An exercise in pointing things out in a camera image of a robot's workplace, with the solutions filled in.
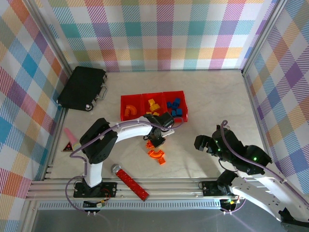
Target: white floor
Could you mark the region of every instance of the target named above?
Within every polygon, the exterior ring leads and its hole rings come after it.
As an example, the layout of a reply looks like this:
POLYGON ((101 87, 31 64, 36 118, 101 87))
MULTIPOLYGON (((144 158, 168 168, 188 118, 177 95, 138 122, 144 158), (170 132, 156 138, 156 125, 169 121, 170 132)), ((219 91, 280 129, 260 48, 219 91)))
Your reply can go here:
MULTIPOLYGON (((120 96, 183 90, 188 106, 188 122, 160 147, 166 163, 150 158, 141 137, 117 143, 104 161, 102 177, 114 177, 110 167, 119 163, 132 177, 218 177, 223 169, 218 158, 194 148, 197 135, 211 136, 224 119, 244 145, 262 147, 249 98, 240 71, 113 72, 108 74, 106 98, 90 113, 69 110, 64 126, 78 138, 100 117, 120 121, 120 96)), ((62 133, 51 178, 83 174, 83 162, 61 150, 68 143, 62 133)), ((223 162, 227 168, 233 167, 223 162)))

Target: black briefcase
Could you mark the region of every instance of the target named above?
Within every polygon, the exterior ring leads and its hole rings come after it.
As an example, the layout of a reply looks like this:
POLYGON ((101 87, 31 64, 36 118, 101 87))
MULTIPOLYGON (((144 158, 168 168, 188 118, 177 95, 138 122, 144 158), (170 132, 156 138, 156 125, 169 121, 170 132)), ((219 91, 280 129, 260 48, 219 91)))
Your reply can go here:
POLYGON ((64 108, 91 111, 96 101, 105 96, 106 80, 105 70, 77 66, 59 95, 57 103, 64 108))

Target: blue block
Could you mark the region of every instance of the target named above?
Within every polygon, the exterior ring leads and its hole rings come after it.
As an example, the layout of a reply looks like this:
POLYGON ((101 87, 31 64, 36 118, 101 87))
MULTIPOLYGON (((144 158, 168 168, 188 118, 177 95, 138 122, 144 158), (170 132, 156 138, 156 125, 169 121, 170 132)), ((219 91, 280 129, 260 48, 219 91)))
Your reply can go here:
POLYGON ((176 102, 173 102, 172 109, 177 110, 178 106, 179 104, 177 104, 176 102))
POLYGON ((176 115, 177 116, 182 116, 183 115, 183 110, 182 109, 177 109, 176 110, 176 115))
POLYGON ((180 104, 180 98, 176 98, 175 101, 178 105, 180 104))

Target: small triangle sign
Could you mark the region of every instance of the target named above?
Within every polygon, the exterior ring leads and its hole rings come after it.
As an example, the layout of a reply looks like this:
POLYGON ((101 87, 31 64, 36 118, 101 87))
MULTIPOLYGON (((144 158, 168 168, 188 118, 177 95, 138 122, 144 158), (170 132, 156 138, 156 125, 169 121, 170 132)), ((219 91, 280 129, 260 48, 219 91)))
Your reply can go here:
POLYGON ((71 142, 69 142, 62 151, 73 151, 71 142))

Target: orange arch piece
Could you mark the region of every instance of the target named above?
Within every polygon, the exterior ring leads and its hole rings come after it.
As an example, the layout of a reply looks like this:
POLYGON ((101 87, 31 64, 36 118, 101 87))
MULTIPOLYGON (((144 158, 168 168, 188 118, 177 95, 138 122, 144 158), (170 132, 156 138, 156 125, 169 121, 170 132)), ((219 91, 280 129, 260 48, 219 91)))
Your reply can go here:
POLYGON ((159 158, 162 158, 162 157, 165 155, 165 153, 164 153, 164 151, 162 151, 162 150, 159 150, 159 151, 157 151, 157 152, 155 152, 154 150, 150 150, 150 151, 148 152, 148 155, 149 155, 151 158, 159 159, 159 158))
POLYGON ((126 105, 125 116, 128 117, 129 114, 136 115, 137 110, 134 105, 126 105))

